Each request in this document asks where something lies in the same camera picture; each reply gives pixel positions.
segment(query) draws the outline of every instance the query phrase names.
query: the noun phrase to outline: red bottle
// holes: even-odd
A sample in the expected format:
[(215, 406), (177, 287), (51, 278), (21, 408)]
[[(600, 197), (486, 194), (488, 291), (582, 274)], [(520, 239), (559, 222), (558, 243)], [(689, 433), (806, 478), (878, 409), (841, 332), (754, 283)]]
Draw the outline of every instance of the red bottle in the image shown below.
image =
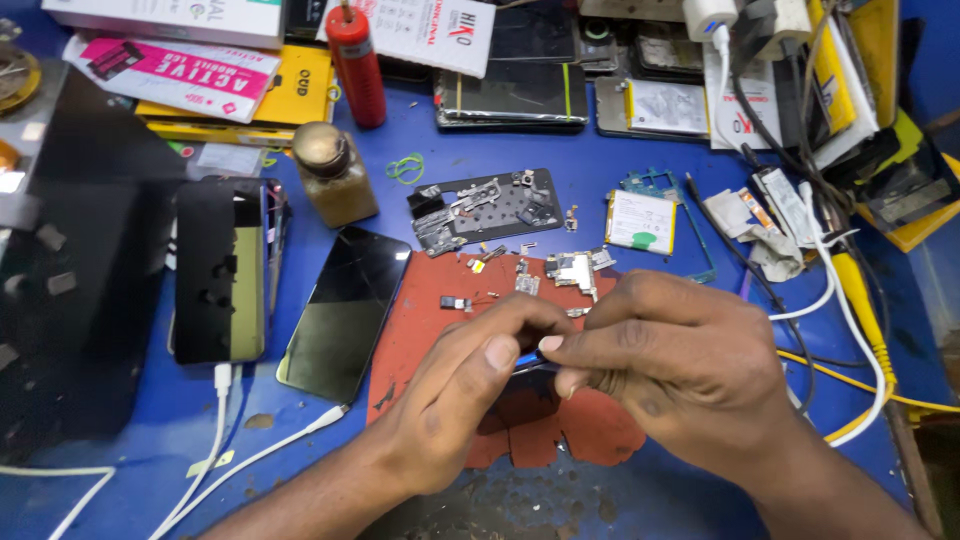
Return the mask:
[(341, 0), (326, 18), (326, 40), (353, 119), (361, 128), (379, 126), (387, 119), (387, 98), (367, 17)]

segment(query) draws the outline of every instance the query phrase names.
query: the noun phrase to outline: black phone screen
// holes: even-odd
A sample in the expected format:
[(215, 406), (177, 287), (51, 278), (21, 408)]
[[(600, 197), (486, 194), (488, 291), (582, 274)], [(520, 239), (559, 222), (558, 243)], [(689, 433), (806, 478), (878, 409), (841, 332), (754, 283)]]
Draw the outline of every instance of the black phone screen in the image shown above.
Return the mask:
[(410, 245), (356, 227), (337, 235), (276, 378), (322, 398), (356, 397)]

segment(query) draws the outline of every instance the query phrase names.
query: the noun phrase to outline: hand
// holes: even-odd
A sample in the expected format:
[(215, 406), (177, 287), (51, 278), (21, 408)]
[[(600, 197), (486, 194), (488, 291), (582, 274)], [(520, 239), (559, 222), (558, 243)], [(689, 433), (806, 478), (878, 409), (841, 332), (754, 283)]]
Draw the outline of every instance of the hand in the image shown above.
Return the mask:
[(606, 392), (677, 457), (731, 481), (807, 437), (786, 394), (766, 313), (728, 292), (635, 270), (586, 330), (544, 338), (557, 392)]
[(523, 293), (448, 326), (393, 408), (363, 433), (363, 445), (383, 449), (382, 471), (406, 497), (443, 490), (463, 470), (477, 426), (520, 351), (574, 331), (562, 308)]

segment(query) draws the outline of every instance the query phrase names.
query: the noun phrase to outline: blue table surface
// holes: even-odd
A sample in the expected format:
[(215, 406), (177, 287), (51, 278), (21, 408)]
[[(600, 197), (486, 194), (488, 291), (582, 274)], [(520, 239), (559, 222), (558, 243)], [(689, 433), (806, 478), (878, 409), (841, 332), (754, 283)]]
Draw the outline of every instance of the blue table surface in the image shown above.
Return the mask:
[[(588, 91), (592, 101), (592, 86)], [(387, 103), (388, 120), (376, 130), (357, 129), (346, 103), (338, 104), (335, 123), (354, 135), (380, 204), (378, 215), (357, 225), (414, 246), (418, 244), (410, 228), (405, 201), (412, 187), (401, 185), (383, 173), (387, 162), (404, 158), (411, 152), (419, 152), (425, 158), (425, 172), (419, 185), (526, 168), (548, 168), (564, 209), (579, 206), (576, 214), (579, 231), (568, 233), (557, 229), (493, 242), (494, 246), (506, 243), (515, 250), (521, 242), (536, 241), (538, 246), (531, 250), (535, 258), (601, 245), (606, 216), (604, 195), (618, 187), (628, 171), (642, 172), (648, 167), (660, 171), (670, 169), (678, 178), (689, 172), (705, 196), (725, 188), (742, 187), (749, 173), (737, 155), (714, 153), (699, 144), (605, 138), (599, 136), (592, 125), (578, 135), (439, 134), (434, 125), (432, 97), (426, 86), (388, 84)], [(262, 175), (284, 181), (295, 217), (290, 225), (266, 359), (238, 367), (234, 372), (224, 444), (225, 451), (236, 452), (233, 463), (300, 430), (333, 405), (275, 379), (278, 359), (300, 317), (335, 232), (323, 225), (305, 198), (293, 163), (281, 154), (274, 157), (278, 158), (277, 164), (264, 169)], [(682, 276), (707, 269), (701, 247), (688, 227), (690, 217), (683, 211), (678, 215), (672, 257), (611, 248), (617, 259), (614, 269), (625, 272), (649, 268)], [(696, 209), (692, 218), (703, 231), (717, 265), (717, 280), (708, 286), (738, 290), (744, 268), (726, 251)], [(478, 251), (478, 244), (463, 249), (465, 253)], [(216, 420), (212, 369), (179, 366), (166, 351), (173, 285), (174, 275), (168, 272), (135, 409), (123, 432), (106, 442), (60, 444), (36, 453), (31, 460), (30, 464), (37, 467), (114, 465), (118, 468), (116, 477), (87, 506), (68, 531), (67, 538), (146, 538), (192, 481), (184, 477), (187, 468), (209, 452)], [(804, 272), (788, 283), (775, 285), (790, 309), (809, 305), (822, 294), (824, 287), (821, 267)], [(769, 309), (765, 295), (756, 288), (751, 300)], [(916, 318), (904, 324), (920, 324), (917, 332), (929, 335), (928, 325), (918, 323)], [(835, 301), (805, 317), (801, 328), (813, 353), (847, 360), (861, 358)], [(776, 324), (775, 330), (779, 344), (796, 348), (784, 324)], [(897, 352), (898, 345), (894, 343), (895, 367)], [(806, 393), (807, 372), (797, 364), (789, 364), (787, 368), (787, 380), (802, 399)], [(937, 368), (935, 362), (928, 362), (925, 369), (942, 379), (942, 368)], [(872, 377), (867, 369), (839, 368), (838, 371), (867, 382)], [(918, 388), (919, 394), (911, 397), (946, 399), (944, 386), (939, 382), (932, 387)], [(249, 467), (200, 504), (169, 537), (201, 532), (249, 498), (270, 490), (349, 441), (365, 425), (368, 398), (369, 381), (366, 380), (354, 409), (343, 420)], [(817, 395), (809, 414), (817, 429), (828, 433), (847, 424), (870, 403), (869, 394), (819, 376)], [(271, 428), (243, 427), (251, 416), (259, 413), (273, 415)], [(503, 511), (510, 527), (560, 528), (575, 520), (579, 534), (570, 536), (575, 538), (754, 538), (765, 535), (753, 506), (739, 488), (681, 462), (655, 441), (648, 441), (630, 459), (612, 468), (577, 462), (563, 444), (561, 447), (558, 461), (548, 468), (515, 470), (509, 459), (502, 457), (487, 471), (464, 472), (454, 487), (474, 486), (471, 488), (473, 504), (506, 506)], [(885, 422), (875, 422), (841, 452), (898, 501), (909, 505), (897, 451)], [(215, 469), (204, 485), (209, 485), (227, 469)], [(579, 479), (571, 479), (570, 471), (576, 471)], [(478, 483), (481, 476), (484, 481)], [(563, 489), (559, 485), (561, 479), (565, 482)], [(45, 537), (94, 481), (93, 478), (0, 477), (2, 535)], [(505, 482), (512, 487), (504, 488)], [(555, 488), (546, 487), (555, 482)], [(513, 497), (511, 504), (505, 503), (508, 496)], [(534, 511), (532, 505), (540, 508)], [(509, 530), (500, 532), (514, 537)]]

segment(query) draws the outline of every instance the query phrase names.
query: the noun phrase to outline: white charger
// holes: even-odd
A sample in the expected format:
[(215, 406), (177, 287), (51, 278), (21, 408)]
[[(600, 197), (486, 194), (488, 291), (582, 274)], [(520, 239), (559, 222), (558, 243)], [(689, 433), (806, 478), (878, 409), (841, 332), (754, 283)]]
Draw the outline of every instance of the white charger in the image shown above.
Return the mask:
[(733, 0), (684, 0), (683, 8), (691, 41), (711, 41), (713, 32), (723, 25), (732, 26), (737, 18)]

